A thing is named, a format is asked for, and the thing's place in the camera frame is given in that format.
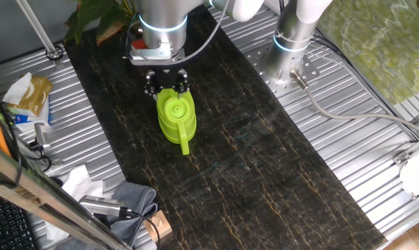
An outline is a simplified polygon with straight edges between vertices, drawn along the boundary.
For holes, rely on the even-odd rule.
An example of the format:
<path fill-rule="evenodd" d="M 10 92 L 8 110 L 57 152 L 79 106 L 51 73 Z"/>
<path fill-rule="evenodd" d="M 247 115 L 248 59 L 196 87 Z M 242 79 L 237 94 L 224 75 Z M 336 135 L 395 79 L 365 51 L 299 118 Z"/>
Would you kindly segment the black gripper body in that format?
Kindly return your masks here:
<path fill-rule="evenodd" d="M 176 84 L 178 75 L 177 69 L 160 68 L 155 70 L 156 82 L 161 89 L 172 89 Z"/>

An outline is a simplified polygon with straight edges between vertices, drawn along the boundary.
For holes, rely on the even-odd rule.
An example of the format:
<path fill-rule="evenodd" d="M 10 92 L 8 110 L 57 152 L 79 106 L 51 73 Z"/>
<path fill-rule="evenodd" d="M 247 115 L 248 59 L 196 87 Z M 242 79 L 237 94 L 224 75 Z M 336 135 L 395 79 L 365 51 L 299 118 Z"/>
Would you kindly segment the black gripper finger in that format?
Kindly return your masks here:
<path fill-rule="evenodd" d="M 185 69 L 177 72 L 175 90 L 179 97 L 190 91 L 188 73 Z"/>
<path fill-rule="evenodd" d="M 153 100 L 158 99 L 158 81 L 156 79 L 156 73 L 153 70 L 149 70 L 145 74 L 145 94 L 151 97 Z"/>

